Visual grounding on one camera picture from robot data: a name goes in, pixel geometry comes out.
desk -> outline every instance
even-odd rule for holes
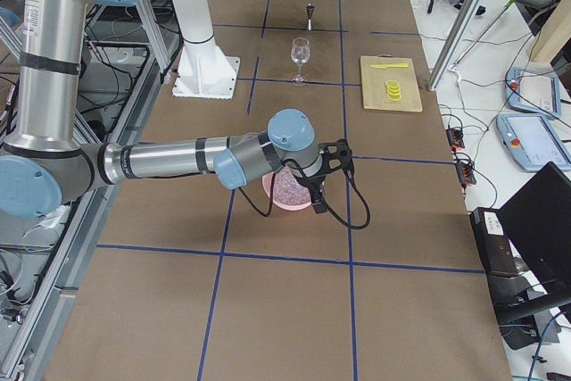
[[[508,0],[484,0],[487,8],[485,15],[475,17],[465,38],[473,39],[480,34],[489,20],[494,17]],[[449,5],[436,4],[433,12],[427,14],[428,0],[411,0],[415,19],[417,21],[420,35],[423,35],[423,47],[428,62],[428,67],[432,69],[443,48],[444,42],[429,37],[446,38],[451,29],[451,25],[457,16],[457,10]],[[515,7],[509,8],[500,20],[492,27],[483,41],[504,42],[518,39],[529,32],[525,20]],[[466,57],[459,66],[459,71],[463,79],[471,80],[479,84],[487,84],[495,81],[503,81],[506,70],[510,67],[519,48],[525,44],[525,49],[514,61],[516,67],[527,67],[530,70],[539,72],[552,70],[549,64],[528,62],[529,56],[527,48],[533,44],[534,40],[523,37],[520,40],[507,44],[494,46],[478,44],[478,46]],[[466,49],[469,42],[465,42],[459,49],[459,53]],[[464,125],[483,125],[469,114],[478,118],[485,124],[492,124],[490,131],[485,133],[477,128],[467,128],[465,132],[466,153],[476,156],[478,142],[479,154],[476,159],[478,171],[488,177],[498,190],[497,201],[494,207],[501,207],[516,191],[529,180],[533,173],[523,172],[512,160],[506,148],[501,142],[500,135],[495,127],[495,117],[500,112],[512,112],[505,107],[505,89],[503,82],[489,87],[477,87],[467,82],[460,84],[461,95],[466,110],[462,109],[462,99],[456,86],[456,76],[452,73],[445,73],[443,81],[437,88],[438,101],[441,104],[443,114],[452,113],[457,115]],[[562,95],[567,100],[569,96],[564,88]],[[563,105],[562,120],[571,123],[571,107]],[[448,117],[444,117],[444,124],[448,124]],[[455,119],[451,120],[453,127],[458,126]],[[561,139],[571,138],[571,129],[565,127],[558,121],[553,121],[552,125],[557,130]],[[466,207],[472,211],[475,207],[487,207],[492,204],[495,192],[481,176],[476,175],[477,185],[470,187],[466,194]],[[530,283],[536,284],[537,280],[529,275]],[[558,323],[569,326],[568,322],[560,317]],[[563,374],[571,374],[571,331],[564,329],[560,335],[561,345],[547,345],[542,348],[541,356],[548,360],[548,363],[535,366],[534,375],[545,379],[545,373],[554,371]],[[511,372],[514,375],[527,375],[531,363],[530,356],[534,353],[536,345],[528,346],[522,350],[513,352],[506,346],[509,357]]]
[[[158,96],[144,141],[264,130],[285,107],[347,136],[372,211],[262,219],[215,177],[126,183],[45,380],[508,380],[434,93],[422,114],[364,112],[359,56],[427,66],[409,0],[209,0],[239,55],[232,101]],[[303,30],[305,5],[315,30]],[[289,47],[308,37],[310,84]],[[363,210],[339,176],[327,198]],[[260,183],[246,188],[265,202]]]

computer monitor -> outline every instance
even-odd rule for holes
[[[521,303],[519,315],[557,306],[571,311],[571,303],[566,303],[571,302],[571,180],[549,162],[503,204],[497,216],[548,292],[539,300]],[[512,317],[517,315],[515,307],[508,311]]]

white stand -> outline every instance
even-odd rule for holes
[[[172,0],[185,39],[173,95],[230,99],[240,59],[216,45],[207,0]]]

pink bowl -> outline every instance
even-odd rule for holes
[[[264,186],[264,191],[266,191],[268,198],[271,176],[272,173],[269,173],[261,178],[261,184]],[[310,191],[297,183],[294,175],[287,167],[284,167],[276,175],[274,204],[281,209],[289,211],[302,210],[311,205]]]

blue device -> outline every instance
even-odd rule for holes
[[[539,171],[549,161],[561,170],[571,170],[571,155],[543,115],[502,114],[496,125],[504,145],[523,170]]]
[[[512,67],[508,72],[508,81],[517,84],[515,91],[509,85],[506,87],[506,97],[512,109],[543,113],[548,118],[551,115],[552,118],[561,117],[559,78],[555,73],[538,73]]]

